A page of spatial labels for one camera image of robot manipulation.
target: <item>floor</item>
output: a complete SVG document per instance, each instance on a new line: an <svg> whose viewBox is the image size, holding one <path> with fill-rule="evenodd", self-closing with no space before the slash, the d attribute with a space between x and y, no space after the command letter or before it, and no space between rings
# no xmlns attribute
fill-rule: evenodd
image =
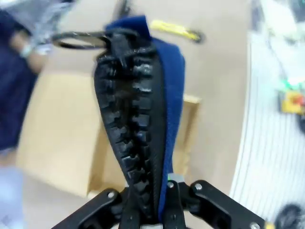
<svg viewBox="0 0 305 229"><path fill-rule="evenodd" d="M63 23L66 30L98 30L111 20L114 1L80 0ZM153 32L179 45L186 59L185 92L203 99L198 138L192 150L192 180L206 179L229 193L238 155L247 76L247 1L162 0L134 1L137 13L148 21L160 19L202 30L203 45ZM90 74L96 53L55 50L44 72L74 71ZM29 229L49 229L87 200L60 192L24 177L24 213ZM191 228L203 228L187 217Z"/></svg>

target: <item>cardboard box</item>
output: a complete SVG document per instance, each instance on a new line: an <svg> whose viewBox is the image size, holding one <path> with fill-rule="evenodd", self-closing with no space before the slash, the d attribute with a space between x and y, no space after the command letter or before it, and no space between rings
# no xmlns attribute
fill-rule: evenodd
<svg viewBox="0 0 305 229"><path fill-rule="evenodd" d="M200 99L184 96L173 157L174 171L181 175L187 173L199 104ZM79 196L108 187L124 188L89 75L57 73L38 79L21 133L17 165Z"/></svg>

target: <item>black zipper teeth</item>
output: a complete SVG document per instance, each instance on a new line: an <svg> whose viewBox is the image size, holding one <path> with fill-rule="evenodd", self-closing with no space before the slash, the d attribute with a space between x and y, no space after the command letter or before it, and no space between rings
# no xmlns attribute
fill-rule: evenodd
<svg viewBox="0 0 305 229"><path fill-rule="evenodd" d="M154 49L149 47L138 50L141 50L140 52L146 51L145 54L151 54ZM146 55L142 55L141 57L133 56L132 68L143 67L143 64L148 65L150 63L150 58L145 56ZM119 75L120 73L115 68L115 62L109 55L106 56L106 61L104 61L102 57L99 57L97 70L101 70L100 74L103 75L103 77L99 78L101 81L113 81L116 83L118 80L124 80L124 77L126 76L124 73ZM143 75L140 72L137 72L137 74L133 72L132 76L131 81L125 81L130 84L133 84L135 81L141 84L141 80L143 79L151 80L149 76ZM106 88L105 93L109 96L106 97L106 99L114 95L115 90L115 88ZM117 138L116 140L112 140L112 145L115 144L121 149L119 158L122 161L120 163L121 167L122 165L125 166L125 172L127 172L125 177L127 177L129 185L131 184L134 187L134 190L138 192L140 207L142 207L144 214L151 217L153 214L153 204L151 203L155 199L153 195L152 155L150 154L150 147L148 145L151 136L149 132L149 123L148 126L145 126L147 117L151 118L149 115L149 107L145 107L145 102L149 102L150 100L150 92L147 90L141 91L141 88L133 89L133 91L135 93L133 99L128 100L129 113L123 117L125 118L125 123L120 123L120 121L118 121L120 118L117 118L117 120L113 119L113 123L106 124L106 127L109 129L107 132L108 135L114 135ZM109 102L109 107L113 107L114 103L118 105L126 103L126 101L124 99L116 99L115 102ZM104 107L101 110L105 112L114 112L109 107ZM126 164L127 162L130 162L130 160L135 160L136 163L127 166Z"/></svg>

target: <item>screw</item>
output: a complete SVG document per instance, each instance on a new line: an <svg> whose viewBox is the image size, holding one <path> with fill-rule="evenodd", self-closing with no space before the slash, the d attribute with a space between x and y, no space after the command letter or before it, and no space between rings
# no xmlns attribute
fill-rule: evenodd
<svg viewBox="0 0 305 229"><path fill-rule="evenodd" d="M168 186L169 188L172 188L172 187L173 187L173 183L172 183L172 182L168 182L168 183L167 183L167 186Z"/></svg>
<svg viewBox="0 0 305 229"><path fill-rule="evenodd" d="M195 188L196 188L197 190L201 190L201 189L202 189L202 186L201 186L201 184L195 184Z"/></svg>
<svg viewBox="0 0 305 229"><path fill-rule="evenodd" d="M108 196L108 198L109 198L109 199L111 199L112 197L114 197L114 192L110 192L110 193L108 193L108 195L107 195L107 196Z"/></svg>
<svg viewBox="0 0 305 229"><path fill-rule="evenodd" d="M250 228L251 229L261 229L261 227L255 222L250 223Z"/></svg>

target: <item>dark blue clothing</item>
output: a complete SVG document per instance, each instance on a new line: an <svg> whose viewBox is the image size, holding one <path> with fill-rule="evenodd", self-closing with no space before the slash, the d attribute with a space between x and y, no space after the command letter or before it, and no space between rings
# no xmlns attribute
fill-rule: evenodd
<svg viewBox="0 0 305 229"><path fill-rule="evenodd" d="M36 75L8 45L18 25L0 10L0 151L15 147Z"/></svg>

